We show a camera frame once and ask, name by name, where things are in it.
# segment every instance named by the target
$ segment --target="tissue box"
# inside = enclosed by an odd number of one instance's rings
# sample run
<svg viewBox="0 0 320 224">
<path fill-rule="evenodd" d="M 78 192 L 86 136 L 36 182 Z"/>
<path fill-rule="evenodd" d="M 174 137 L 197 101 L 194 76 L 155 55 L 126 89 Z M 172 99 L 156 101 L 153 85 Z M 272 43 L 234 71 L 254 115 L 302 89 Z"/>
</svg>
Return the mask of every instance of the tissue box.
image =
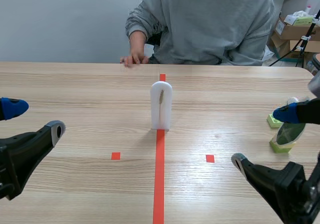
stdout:
<svg viewBox="0 0 320 224">
<path fill-rule="evenodd" d="M 298 17 L 293 15 L 287 15 L 284 22 L 292 26 L 311 25 L 313 19 L 314 18 L 312 16 Z"/>
</svg>

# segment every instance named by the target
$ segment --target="person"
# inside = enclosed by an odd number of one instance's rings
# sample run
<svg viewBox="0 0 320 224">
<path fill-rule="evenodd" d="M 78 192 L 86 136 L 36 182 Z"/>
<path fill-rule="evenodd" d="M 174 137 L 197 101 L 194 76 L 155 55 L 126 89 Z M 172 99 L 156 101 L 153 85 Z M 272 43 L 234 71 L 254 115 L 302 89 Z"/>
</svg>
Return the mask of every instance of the person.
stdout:
<svg viewBox="0 0 320 224">
<path fill-rule="evenodd" d="M 127 19 L 130 54 L 121 62 L 261 66 L 273 0 L 143 0 Z M 149 59 L 146 41 L 162 33 Z"/>
</svg>

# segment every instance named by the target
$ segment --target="wood grain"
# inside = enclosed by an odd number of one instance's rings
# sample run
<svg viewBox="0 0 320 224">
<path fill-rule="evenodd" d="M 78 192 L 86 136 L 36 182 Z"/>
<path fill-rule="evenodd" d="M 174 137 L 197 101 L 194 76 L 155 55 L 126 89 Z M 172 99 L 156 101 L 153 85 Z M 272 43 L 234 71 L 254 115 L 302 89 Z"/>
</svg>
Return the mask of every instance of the wood grain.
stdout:
<svg viewBox="0 0 320 224">
<path fill-rule="evenodd" d="M 0 122 L 0 138 L 36 131 L 51 120 L 67 130 L 13 201 L 0 201 L 4 224 L 150 224 L 156 132 L 150 88 L 165 73 L 173 87 L 165 143 L 166 224 L 280 224 L 232 165 L 234 153 L 311 173 L 319 127 L 308 125 L 290 154 L 275 154 L 268 114 L 288 97 L 312 94 L 301 68 L 0 62 L 0 95 L 30 110 Z M 111 153 L 121 152 L 120 161 Z M 206 155 L 215 163 L 207 163 Z"/>
</svg>

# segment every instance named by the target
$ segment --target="small green block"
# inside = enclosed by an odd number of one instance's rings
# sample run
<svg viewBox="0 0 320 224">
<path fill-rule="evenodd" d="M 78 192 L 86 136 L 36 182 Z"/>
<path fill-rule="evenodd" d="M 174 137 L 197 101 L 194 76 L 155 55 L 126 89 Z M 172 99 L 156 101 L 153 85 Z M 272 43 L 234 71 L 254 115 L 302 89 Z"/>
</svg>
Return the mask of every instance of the small green block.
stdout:
<svg viewBox="0 0 320 224">
<path fill-rule="evenodd" d="M 283 149 L 281 149 L 272 140 L 269 143 L 270 143 L 270 145 L 271 145 L 271 147 L 272 147 L 272 149 L 273 149 L 273 151 L 275 153 L 288 153 L 292 149 L 292 148 L 283 148 Z"/>
<path fill-rule="evenodd" d="M 270 125 L 271 128 L 280 128 L 283 124 L 283 122 L 275 119 L 272 114 L 268 115 L 268 118 L 266 119 Z"/>
</svg>

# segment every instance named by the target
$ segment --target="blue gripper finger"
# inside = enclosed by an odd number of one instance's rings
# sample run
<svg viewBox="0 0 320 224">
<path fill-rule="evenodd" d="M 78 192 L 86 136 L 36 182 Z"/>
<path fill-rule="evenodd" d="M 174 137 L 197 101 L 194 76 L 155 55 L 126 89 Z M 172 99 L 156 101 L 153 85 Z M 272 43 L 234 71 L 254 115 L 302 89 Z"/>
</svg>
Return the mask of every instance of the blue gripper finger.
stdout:
<svg viewBox="0 0 320 224">
<path fill-rule="evenodd" d="M 24 100 L 0 98 L 0 121 L 19 117 L 28 109 L 29 105 Z"/>
</svg>

